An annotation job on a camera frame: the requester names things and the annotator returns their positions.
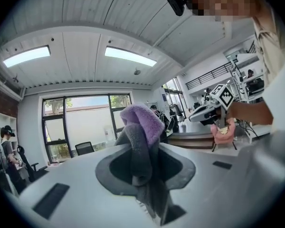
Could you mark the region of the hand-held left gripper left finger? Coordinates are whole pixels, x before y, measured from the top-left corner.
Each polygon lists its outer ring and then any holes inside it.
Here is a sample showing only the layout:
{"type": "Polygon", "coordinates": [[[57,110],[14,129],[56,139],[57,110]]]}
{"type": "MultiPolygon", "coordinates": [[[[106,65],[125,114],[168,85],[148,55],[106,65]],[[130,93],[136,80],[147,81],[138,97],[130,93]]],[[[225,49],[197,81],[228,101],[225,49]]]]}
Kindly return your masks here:
{"type": "Polygon", "coordinates": [[[99,183],[114,195],[132,196],[131,148],[108,148],[100,151],[100,158],[95,168],[99,183]]]}

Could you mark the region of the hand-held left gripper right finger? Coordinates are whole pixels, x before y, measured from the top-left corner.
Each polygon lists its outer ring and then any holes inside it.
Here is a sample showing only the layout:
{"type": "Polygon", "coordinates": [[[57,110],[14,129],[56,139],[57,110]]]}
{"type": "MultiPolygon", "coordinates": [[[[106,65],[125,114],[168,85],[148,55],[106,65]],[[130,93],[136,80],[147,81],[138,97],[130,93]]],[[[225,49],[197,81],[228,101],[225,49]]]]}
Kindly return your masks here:
{"type": "Polygon", "coordinates": [[[162,145],[159,148],[159,168],[168,190],[183,189],[196,173],[196,166],[190,159],[162,145]]]}

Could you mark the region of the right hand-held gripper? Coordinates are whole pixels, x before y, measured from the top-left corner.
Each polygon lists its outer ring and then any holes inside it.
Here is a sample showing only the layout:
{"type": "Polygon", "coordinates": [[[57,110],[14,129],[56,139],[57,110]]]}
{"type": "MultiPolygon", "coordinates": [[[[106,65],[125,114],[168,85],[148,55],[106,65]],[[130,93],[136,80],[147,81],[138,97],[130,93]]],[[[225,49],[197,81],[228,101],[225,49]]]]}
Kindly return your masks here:
{"type": "Polygon", "coordinates": [[[205,104],[192,112],[189,121],[200,122],[203,125],[215,124],[218,128],[227,127],[227,112],[234,101],[232,92],[225,84],[218,84],[207,98],[205,104]]]}

